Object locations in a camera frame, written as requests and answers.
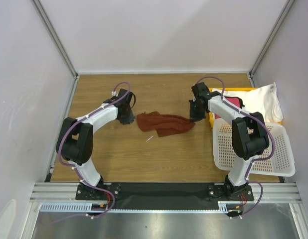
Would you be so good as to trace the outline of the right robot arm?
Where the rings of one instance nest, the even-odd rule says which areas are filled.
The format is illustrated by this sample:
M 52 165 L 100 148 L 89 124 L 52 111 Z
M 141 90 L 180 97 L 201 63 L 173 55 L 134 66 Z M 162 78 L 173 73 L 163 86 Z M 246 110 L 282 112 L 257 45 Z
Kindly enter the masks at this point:
M 212 112 L 232 127 L 233 167 L 225 177 L 223 194 L 236 200 L 248 186 L 248 176 L 256 157 L 263 154 L 272 137 L 260 112 L 250 113 L 228 101 L 220 92 L 211 92 L 203 83 L 191 87 L 190 121 L 196 122 Z

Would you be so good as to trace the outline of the brown cloth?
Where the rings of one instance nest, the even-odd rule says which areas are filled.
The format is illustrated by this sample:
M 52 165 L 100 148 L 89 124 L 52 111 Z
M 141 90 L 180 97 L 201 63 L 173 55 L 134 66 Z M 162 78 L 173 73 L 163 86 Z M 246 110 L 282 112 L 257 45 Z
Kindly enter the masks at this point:
M 182 116 L 160 114 L 159 112 L 141 113 L 137 125 L 143 132 L 155 130 L 158 137 L 186 133 L 194 128 L 195 123 Z

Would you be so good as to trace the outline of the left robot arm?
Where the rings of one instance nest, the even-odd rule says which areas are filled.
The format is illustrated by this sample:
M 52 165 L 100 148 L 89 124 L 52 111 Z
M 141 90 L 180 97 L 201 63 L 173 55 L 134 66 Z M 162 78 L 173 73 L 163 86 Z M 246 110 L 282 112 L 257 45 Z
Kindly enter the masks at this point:
M 112 91 L 112 97 L 92 112 L 82 117 L 64 119 L 56 153 L 60 163 L 70 166 L 79 176 L 77 200 L 111 199 L 110 193 L 104 189 L 104 179 L 92 161 L 94 134 L 114 120 L 120 124 L 132 123 L 135 117 L 131 101 L 136 103 L 133 92 L 125 89 Z

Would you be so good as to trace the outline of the white towel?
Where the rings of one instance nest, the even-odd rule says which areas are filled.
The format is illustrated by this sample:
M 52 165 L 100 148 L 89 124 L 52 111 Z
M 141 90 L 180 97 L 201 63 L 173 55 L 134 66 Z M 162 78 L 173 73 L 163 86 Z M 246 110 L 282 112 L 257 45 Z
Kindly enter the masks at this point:
M 260 88 L 226 88 L 225 97 L 239 97 L 244 103 L 244 110 L 260 112 L 265 122 L 281 123 L 283 113 L 277 95 L 268 94 L 268 85 Z

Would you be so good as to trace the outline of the pink cloth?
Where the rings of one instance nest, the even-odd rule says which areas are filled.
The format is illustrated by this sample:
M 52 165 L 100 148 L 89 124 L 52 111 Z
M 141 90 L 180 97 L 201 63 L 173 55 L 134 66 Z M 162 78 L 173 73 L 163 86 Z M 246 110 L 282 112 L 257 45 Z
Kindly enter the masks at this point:
M 241 118 L 240 111 L 244 108 L 244 103 L 239 97 L 213 97 L 209 106 L 215 119 L 223 119 L 231 123 L 236 118 Z

